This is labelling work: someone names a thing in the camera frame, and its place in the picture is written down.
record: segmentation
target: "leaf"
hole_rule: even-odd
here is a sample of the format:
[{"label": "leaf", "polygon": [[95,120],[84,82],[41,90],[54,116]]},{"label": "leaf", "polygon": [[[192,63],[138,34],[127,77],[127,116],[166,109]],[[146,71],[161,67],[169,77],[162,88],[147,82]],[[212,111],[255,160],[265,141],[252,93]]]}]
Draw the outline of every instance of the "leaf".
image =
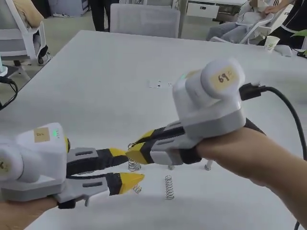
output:
[{"label": "leaf", "polygon": [[291,37],[293,37],[293,36],[303,36],[303,37],[305,37],[305,36],[307,36],[307,30],[301,30],[301,31],[299,31],[299,32],[296,32],[294,35],[292,35]]}]

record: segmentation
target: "dark clothing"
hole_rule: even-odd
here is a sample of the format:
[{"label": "dark clothing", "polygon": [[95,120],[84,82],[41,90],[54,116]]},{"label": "dark clothing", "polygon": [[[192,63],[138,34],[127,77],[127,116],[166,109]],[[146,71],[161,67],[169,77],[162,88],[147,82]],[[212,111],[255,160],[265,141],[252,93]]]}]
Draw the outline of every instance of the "dark clothing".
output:
[{"label": "dark clothing", "polygon": [[111,4],[119,0],[88,0],[92,9],[92,18],[96,31],[105,31],[105,10],[110,29]]},{"label": "dark clothing", "polygon": [[[287,45],[293,49],[301,49],[305,38],[302,36],[291,36],[295,31],[305,29],[307,29],[307,0],[296,0],[283,25],[269,35],[280,38],[279,45]],[[265,40],[260,41],[258,45],[264,46]]]},{"label": "dark clothing", "polygon": [[[304,43],[304,37],[301,36],[293,36],[293,33],[286,31],[282,27],[278,27],[276,30],[274,30],[272,33],[269,34],[270,36],[275,36],[280,38],[280,41],[278,42],[279,45],[287,45],[290,46],[292,49],[301,49],[302,45]],[[264,46],[265,40],[263,39],[258,43],[258,46]]]},{"label": "dark clothing", "polygon": [[307,0],[296,0],[292,10],[283,23],[290,30],[301,31],[307,29]]},{"label": "dark clothing", "polygon": [[[37,31],[35,34],[34,34],[34,36],[33,36],[33,40],[34,40],[34,38],[35,38],[35,36],[39,36],[39,31]],[[43,56],[45,56],[46,54],[47,54],[47,51],[48,51],[48,46],[46,45],[44,48],[42,48],[41,49],[41,51],[39,52],[39,56],[40,57],[43,57]]]}]

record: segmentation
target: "chair leg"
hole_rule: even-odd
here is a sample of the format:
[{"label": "chair leg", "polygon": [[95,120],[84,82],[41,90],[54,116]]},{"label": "chair leg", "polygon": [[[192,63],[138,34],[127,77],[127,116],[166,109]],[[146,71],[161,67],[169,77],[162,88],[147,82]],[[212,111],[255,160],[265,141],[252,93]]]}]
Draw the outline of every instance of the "chair leg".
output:
[{"label": "chair leg", "polygon": [[19,66],[21,66],[21,63],[20,63],[20,61],[14,61],[14,66],[16,66],[16,67],[19,67]]},{"label": "chair leg", "polygon": [[18,73],[22,76],[24,76],[28,81],[31,80],[30,76],[27,74],[27,72],[23,69],[22,66],[18,67]]}]

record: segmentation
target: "green plant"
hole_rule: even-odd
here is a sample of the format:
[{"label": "green plant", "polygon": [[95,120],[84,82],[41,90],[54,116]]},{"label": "green plant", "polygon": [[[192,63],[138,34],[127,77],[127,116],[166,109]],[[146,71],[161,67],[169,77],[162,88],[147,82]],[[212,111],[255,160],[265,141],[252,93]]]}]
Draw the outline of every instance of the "green plant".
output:
[{"label": "green plant", "polygon": [[296,32],[294,35],[292,36],[303,36],[303,37],[307,37],[307,30],[301,30],[299,32]]}]

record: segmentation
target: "person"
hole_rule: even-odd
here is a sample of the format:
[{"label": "person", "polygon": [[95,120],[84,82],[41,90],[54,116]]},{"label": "person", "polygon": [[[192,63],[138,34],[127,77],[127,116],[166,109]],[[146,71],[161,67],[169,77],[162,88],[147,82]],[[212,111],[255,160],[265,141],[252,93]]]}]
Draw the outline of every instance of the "person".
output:
[{"label": "person", "polygon": [[[269,188],[307,228],[307,161],[292,155],[266,135],[245,127],[203,140],[197,146],[197,152],[238,176]],[[2,203],[0,229],[23,230],[56,205],[52,198]]]},{"label": "person", "polygon": [[[31,0],[13,0],[13,2],[27,28],[37,28],[40,26],[44,17],[36,9]],[[38,37],[39,32],[34,35],[33,40],[38,39]],[[52,56],[48,53],[48,46],[46,45],[39,52],[38,63],[39,65],[46,64],[51,60],[51,58]]]},{"label": "person", "polygon": [[[92,9],[92,18],[96,31],[110,32],[111,4],[119,3],[119,0],[89,0]],[[105,10],[108,28],[105,29]]]},{"label": "person", "polygon": [[[267,6],[277,5],[279,0],[248,0],[240,8],[236,22],[228,22],[210,28],[207,41],[213,37],[221,38],[232,43],[239,43],[248,32],[248,29],[265,17],[263,14]],[[254,32],[250,39],[256,38],[258,32]]]},{"label": "person", "polygon": [[[289,4],[293,3],[294,0],[282,0],[277,6],[269,6],[265,9],[265,13],[276,13],[281,9],[285,8]],[[270,36],[280,38],[279,45],[287,45],[293,49],[301,49],[304,44],[304,37],[293,36],[298,31],[307,29],[307,0],[296,0],[294,6],[289,12],[286,20],[283,24],[275,29]],[[264,46],[266,39],[258,43],[259,46]]]}]

